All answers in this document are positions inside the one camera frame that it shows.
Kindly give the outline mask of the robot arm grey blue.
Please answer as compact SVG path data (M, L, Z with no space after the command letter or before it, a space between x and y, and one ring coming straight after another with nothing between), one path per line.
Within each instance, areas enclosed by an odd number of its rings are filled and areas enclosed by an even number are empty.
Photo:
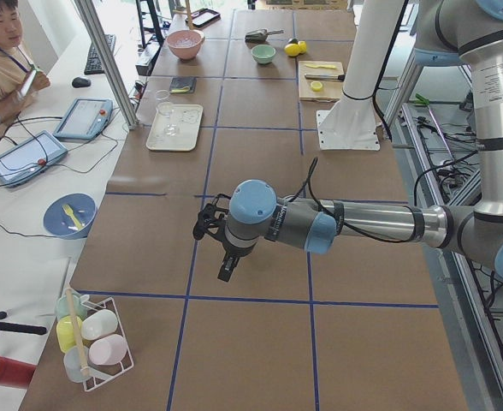
M280 198L260 180L242 182L216 233L228 280L259 238L325 253L337 235L420 241L460 253L503 277L503 1L424 1L416 54L426 64L468 64L482 197L474 206L380 205Z

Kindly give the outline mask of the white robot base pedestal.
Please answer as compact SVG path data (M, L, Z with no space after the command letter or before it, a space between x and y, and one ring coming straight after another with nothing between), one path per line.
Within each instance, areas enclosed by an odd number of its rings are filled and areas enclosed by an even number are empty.
M373 102L406 6L404 0L364 2L340 100L317 112L321 150L380 149Z

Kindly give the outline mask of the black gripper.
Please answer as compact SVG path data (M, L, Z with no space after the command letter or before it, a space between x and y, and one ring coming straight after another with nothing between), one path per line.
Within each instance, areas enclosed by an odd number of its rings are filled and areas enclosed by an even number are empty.
M225 255L217 278L222 281L229 281L237 266L237 259L249 254L249 241L235 237L232 234L224 234L222 245Z

